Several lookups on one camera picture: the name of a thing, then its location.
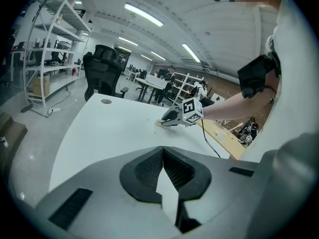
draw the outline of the fluorescent light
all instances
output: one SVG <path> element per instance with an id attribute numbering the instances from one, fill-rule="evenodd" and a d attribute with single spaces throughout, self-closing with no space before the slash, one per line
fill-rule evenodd
<path id="1" fill-rule="evenodd" d="M 122 50 L 126 50 L 126 51 L 128 51 L 128 52 L 132 52 L 131 50 L 128 50 L 128 49 L 126 49 L 126 48 L 123 48 L 123 47 L 121 47 L 121 46 L 118 46 L 120 49 L 122 49 Z"/>
<path id="2" fill-rule="evenodd" d="M 163 57 L 161 57 L 161 56 L 159 56 L 158 54 L 156 54 L 155 52 L 152 52 L 152 51 L 151 51 L 151 53 L 153 53 L 155 56 L 161 58 L 162 60 L 166 60 L 166 59 L 164 59 Z"/>
<path id="3" fill-rule="evenodd" d="M 131 42 L 131 41 L 127 40 L 127 39 L 124 39 L 124 38 L 121 38 L 121 37 L 119 37 L 119 39 L 138 46 L 138 44 L 136 44 L 136 43 L 134 43 L 134 42 Z"/>
<path id="4" fill-rule="evenodd" d="M 164 24 L 162 22 L 160 22 L 158 19 L 154 18 L 153 16 L 149 15 L 147 12 L 141 10 L 141 9 L 138 9 L 137 7 L 129 4 L 129 3 L 126 3 L 124 5 L 124 8 L 126 10 L 130 10 L 144 18 L 147 18 L 148 20 L 150 20 L 151 22 L 153 22 L 154 24 L 156 24 L 157 26 L 161 27 L 163 26 Z"/>
<path id="5" fill-rule="evenodd" d="M 150 58 L 148 58 L 148 57 L 146 57 L 146 56 L 144 56 L 144 55 L 141 55 L 142 57 L 145 57 L 145 58 L 147 58 L 148 60 L 151 60 L 152 61 L 152 59 L 150 59 Z"/>
<path id="6" fill-rule="evenodd" d="M 193 57 L 193 59 L 195 59 L 195 61 L 197 63 L 200 63 L 200 60 L 198 59 L 198 57 L 195 55 L 195 53 L 188 47 L 188 45 L 186 43 L 182 44 L 183 47 L 189 52 L 189 54 Z"/>

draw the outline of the chair armrest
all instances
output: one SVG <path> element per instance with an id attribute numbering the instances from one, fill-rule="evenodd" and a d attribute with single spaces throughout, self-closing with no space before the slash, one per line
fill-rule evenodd
<path id="1" fill-rule="evenodd" d="M 128 87 L 124 87 L 124 88 L 121 89 L 121 92 L 124 94 L 124 93 L 126 93 L 128 90 L 129 90 Z"/>

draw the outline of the white marker cube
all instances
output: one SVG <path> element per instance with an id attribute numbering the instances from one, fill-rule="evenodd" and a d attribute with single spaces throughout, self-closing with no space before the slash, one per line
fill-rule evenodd
<path id="1" fill-rule="evenodd" d="M 204 117 L 201 103 L 196 98 L 184 100 L 182 102 L 182 107 L 183 121 L 188 124 L 194 124 L 196 121 Z"/>

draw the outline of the ceiling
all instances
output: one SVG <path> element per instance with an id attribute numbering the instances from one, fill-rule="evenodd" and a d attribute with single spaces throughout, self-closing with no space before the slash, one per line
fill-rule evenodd
<path id="1" fill-rule="evenodd" d="M 204 70 L 182 47 L 187 43 L 206 71 L 237 77 L 237 71 L 264 52 L 265 41 L 276 26 L 270 8 L 246 7 L 221 0 L 81 0 L 90 13 L 94 31 L 121 36 L 116 45 L 152 58 L 157 64 L 174 64 Z M 130 3 L 164 23 L 158 27 L 124 9 Z M 166 61 L 151 54 L 164 57 Z"/>

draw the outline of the brown wall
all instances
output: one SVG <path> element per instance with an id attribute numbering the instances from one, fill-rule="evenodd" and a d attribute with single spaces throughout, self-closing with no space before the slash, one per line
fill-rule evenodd
<path id="1" fill-rule="evenodd" d="M 169 67 L 168 66 L 154 65 L 151 73 L 154 73 L 162 68 L 169 68 Z M 233 95 L 240 92 L 240 86 L 237 83 L 222 79 L 220 77 L 217 77 L 217 76 L 214 76 L 211 74 L 201 73 L 201 72 L 197 72 L 194 70 L 185 69 L 185 68 L 181 68 L 181 67 L 177 67 L 176 72 L 182 73 L 182 74 L 189 73 L 191 76 L 194 76 L 194 77 L 197 77 L 197 75 L 198 75 L 198 78 L 204 77 L 204 81 L 208 83 L 207 90 L 209 91 L 209 88 L 212 87 L 212 90 L 211 90 L 208 98 L 211 98 L 211 96 L 214 93 L 216 93 L 216 94 L 228 99 L 228 98 L 232 97 Z M 264 123 L 269 115 L 269 112 L 271 110 L 271 107 L 272 107 L 271 104 L 267 104 L 261 110 L 252 114 L 252 116 L 254 116 L 256 118 L 256 122 L 259 124 L 259 129 L 261 129 L 262 126 L 264 125 Z M 245 123 L 249 118 L 250 118 L 250 116 L 243 118 L 243 119 L 232 120 L 226 125 L 226 128 L 231 129 L 232 127 L 235 127 L 236 125 L 238 125 L 241 122 Z"/>

